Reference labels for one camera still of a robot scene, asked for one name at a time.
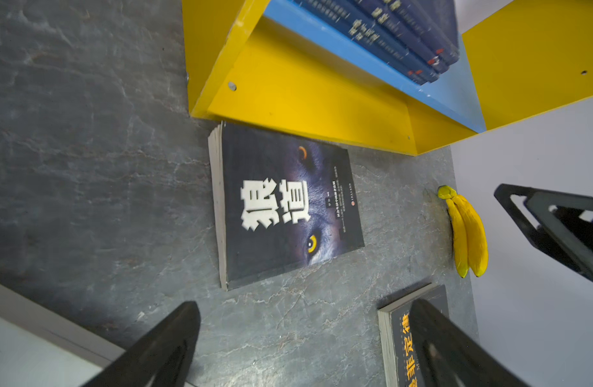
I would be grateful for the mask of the white book black lettering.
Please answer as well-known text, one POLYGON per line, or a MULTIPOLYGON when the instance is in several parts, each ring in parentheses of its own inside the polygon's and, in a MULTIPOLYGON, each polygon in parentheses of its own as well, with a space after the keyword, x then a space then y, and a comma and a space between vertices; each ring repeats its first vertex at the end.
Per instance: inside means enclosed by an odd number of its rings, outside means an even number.
POLYGON ((123 353, 0 285, 0 386, 81 386, 123 353))

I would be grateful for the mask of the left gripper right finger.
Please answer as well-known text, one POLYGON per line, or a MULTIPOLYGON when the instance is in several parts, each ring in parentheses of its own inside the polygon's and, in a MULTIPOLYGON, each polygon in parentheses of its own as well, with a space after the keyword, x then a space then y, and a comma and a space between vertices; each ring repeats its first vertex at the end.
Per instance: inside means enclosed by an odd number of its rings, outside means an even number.
POLYGON ((410 309, 421 386, 526 386, 424 299, 410 309))

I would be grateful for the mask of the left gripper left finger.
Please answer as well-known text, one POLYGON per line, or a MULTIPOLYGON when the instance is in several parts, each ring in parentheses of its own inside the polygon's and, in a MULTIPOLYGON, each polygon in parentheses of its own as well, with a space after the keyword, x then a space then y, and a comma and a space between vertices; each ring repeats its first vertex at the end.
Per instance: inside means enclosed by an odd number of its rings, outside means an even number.
POLYGON ((85 385, 183 386, 200 329, 197 303, 184 302, 85 385))

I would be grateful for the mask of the blue book Yijing label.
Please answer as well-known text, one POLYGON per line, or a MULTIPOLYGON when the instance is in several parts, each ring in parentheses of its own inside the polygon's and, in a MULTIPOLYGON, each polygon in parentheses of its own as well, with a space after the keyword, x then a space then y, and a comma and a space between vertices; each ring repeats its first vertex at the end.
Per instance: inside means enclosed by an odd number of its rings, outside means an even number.
POLYGON ((439 74, 449 70, 449 65, 430 50, 403 20, 390 11, 384 1, 354 1, 357 7, 368 14, 393 38, 402 43, 410 53, 439 74))

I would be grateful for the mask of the blue book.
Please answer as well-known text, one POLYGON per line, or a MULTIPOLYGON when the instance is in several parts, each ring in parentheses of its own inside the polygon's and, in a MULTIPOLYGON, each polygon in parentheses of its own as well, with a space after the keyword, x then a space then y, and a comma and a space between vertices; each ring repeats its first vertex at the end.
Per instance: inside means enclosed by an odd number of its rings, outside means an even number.
POLYGON ((383 3, 447 65, 459 60, 459 31, 454 0, 385 0, 383 3))

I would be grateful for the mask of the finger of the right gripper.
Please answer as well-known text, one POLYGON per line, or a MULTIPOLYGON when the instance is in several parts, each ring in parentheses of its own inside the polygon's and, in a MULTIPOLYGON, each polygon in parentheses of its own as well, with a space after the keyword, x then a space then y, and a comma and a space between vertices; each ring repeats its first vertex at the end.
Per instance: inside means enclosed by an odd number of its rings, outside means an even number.
POLYGON ((572 271, 580 271, 580 267, 578 267, 554 239, 541 228, 541 225, 538 224, 537 227, 534 227, 511 199, 513 195, 519 197, 527 196, 533 193, 533 191, 534 188, 532 187, 501 184, 496 188, 494 196, 534 248, 545 253, 560 264, 565 265, 568 269, 571 269, 572 271))
POLYGON ((549 210, 551 206, 556 206, 558 210, 567 208, 581 212, 593 211, 593 197, 535 190, 527 196, 525 206, 546 233, 593 282, 593 251, 549 210))

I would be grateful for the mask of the black wolf cover book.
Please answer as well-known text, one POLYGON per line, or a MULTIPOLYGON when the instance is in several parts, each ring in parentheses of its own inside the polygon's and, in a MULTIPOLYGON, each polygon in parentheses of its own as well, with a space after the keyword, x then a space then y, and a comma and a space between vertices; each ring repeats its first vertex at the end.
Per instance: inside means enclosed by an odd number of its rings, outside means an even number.
POLYGON ((223 290, 364 247, 346 149, 225 121, 208 143, 223 290))

